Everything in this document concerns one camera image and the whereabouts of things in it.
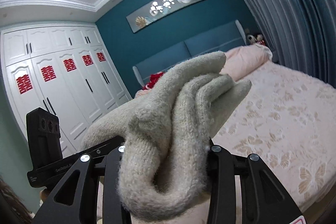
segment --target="teal wall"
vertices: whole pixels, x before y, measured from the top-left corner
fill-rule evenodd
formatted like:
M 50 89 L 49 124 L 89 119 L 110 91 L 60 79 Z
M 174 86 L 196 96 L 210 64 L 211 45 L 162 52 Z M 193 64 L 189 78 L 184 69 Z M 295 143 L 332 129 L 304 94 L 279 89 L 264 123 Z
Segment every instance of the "teal wall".
M 238 19 L 251 33 L 258 28 L 243 0 L 204 0 L 133 33 L 126 16 L 152 0 L 123 0 L 97 22 L 122 80 L 132 96 L 141 87 L 132 66 L 182 40 Z
M 12 187 L 26 207 L 36 213 L 40 189 L 32 188 L 27 172 L 33 169 L 28 144 L 23 137 L 7 102 L 0 78 L 0 176 Z

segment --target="camera lens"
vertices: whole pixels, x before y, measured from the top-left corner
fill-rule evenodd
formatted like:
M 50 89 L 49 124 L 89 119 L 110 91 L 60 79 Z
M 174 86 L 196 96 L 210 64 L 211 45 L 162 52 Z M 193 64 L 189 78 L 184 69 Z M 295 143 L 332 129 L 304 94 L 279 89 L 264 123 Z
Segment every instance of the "camera lens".
M 46 124 L 45 124 L 45 119 L 42 119 L 42 120 L 41 120 L 41 126 L 42 126 L 43 129 L 45 129 L 45 126 L 46 126 Z
M 50 132 L 53 131 L 53 122 L 52 121 L 48 122 L 48 128 L 49 128 Z

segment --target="pillow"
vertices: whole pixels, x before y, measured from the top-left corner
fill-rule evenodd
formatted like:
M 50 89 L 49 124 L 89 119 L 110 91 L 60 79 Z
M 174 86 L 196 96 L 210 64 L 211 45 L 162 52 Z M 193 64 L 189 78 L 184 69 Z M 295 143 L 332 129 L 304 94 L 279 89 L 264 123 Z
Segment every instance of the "pillow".
M 259 44 L 233 48 L 225 55 L 226 63 L 220 74 L 228 74 L 234 81 L 253 72 L 273 57 L 269 48 Z
M 148 94 L 148 93 L 151 92 L 151 91 L 152 91 L 152 89 L 149 89 L 149 90 L 138 90 L 138 91 L 136 92 L 135 96 L 134 96 L 134 99 L 135 99 L 135 98 L 138 98 L 138 97 L 140 97 L 140 96 L 142 96 L 142 95 L 146 95 L 146 94 Z

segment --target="red paper cut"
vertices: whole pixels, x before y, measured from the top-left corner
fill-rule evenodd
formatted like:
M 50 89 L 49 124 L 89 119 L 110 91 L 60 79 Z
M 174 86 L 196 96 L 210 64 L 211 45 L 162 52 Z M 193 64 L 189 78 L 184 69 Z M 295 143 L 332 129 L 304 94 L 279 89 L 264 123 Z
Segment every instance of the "red paper cut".
M 82 58 L 83 58 L 83 61 L 85 63 L 85 66 L 90 66 L 90 65 L 93 64 L 93 61 L 92 61 L 91 56 L 89 54 L 88 55 L 83 55 Z
M 42 72 L 42 75 L 43 75 L 43 78 L 44 78 L 45 82 L 48 82 L 48 81 L 56 78 L 56 75 L 55 75 L 55 72 L 54 72 L 54 69 L 53 69 L 52 66 L 43 67 L 41 69 L 41 72 Z
M 72 58 L 63 60 L 63 63 L 67 71 L 72 71 L 72 70 L 77 69 L 74 63 L 74 60 Z
M 27 92 L 28 90 L 32 90 L 33 86 L 30 82 L 29 75 L 24 75 L 21 77 L 18 77 L 16 79 L 17 86 L 19 88 L 20 94 Z
M 97 57 L 98 57 L 100 62 L 106 61 L 105 56 L 102 52 L 97 52 Z

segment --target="wardrobe door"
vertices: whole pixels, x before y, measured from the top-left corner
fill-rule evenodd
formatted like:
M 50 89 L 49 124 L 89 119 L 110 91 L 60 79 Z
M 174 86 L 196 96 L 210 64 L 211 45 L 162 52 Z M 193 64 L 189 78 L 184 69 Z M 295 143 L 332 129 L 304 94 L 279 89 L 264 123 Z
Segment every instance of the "wardrobe door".
M 30 58 L 26 30 L 5 33 L 3 51 L 6 66 Z
M 90 46 L 103 45 L 98 29 L 95 27 L 83 28 Z
M 76 149 L 73 147 L 73 145 L 70 143 L 68 138 L 65 136 L 63 130 L 60 128 L 61 138 L 59 139 L 59 142 L 61 144 L 61 150 L 63 158 L 69 157 L 72 154 L 77 153 Z
M 67 27 L 49 27 L 49 34 L 54 45 L 53 52 L 59 52 L 73 48 Z
M 54 52 L 49 27 L 27 29 L 28 49 L 31 57 Z
M 82 61 L 75 54 L 75 50 L 56 52 L 55 55 L 77 105 L 90 124 L 95 122 L 106 114 L 106 111 L 101 107 L 100 96 L 92 79 L 87 75 L 87 71 L 78 65 Z
M 101 73 L 105 78 L 106 87 L 115 95 L 117 105 L 120 106 L 129 101 L 128 91 L 122 82 L 116 67 L 105 47 L 91 47 L 95 62 L 100 66 Z
M 11 105 L 15 118 L 27 138 L 26 114 L 41 107 L 48 110 L 38 85 L 30 59 L 6 67 L 7 79 L 15 105 Z
M 50 112 L 58 116 L 59 126 L 78 149 L 89 127 L 65 82 L 54 54 L 32 58 L 36 78 Z
M 99 70 L 98 63 L 95 62 L 92 56 L 91 48 L 79 48 L 77 49 L 78 54 L 78 67 L 81 70 L 87 72 L 88 79 L 92 83 L 92 89 L 97 90 L 102 101 L 102 108 L 107 110 L 107 112 L 115 109 L 118 105 L 116 104 L 115 96 L 110 92 L 105 84 L 105 77 L 103 73 Z
M 89 44 L 83 27 L 65 27 L 70 37 L 73 48 Z

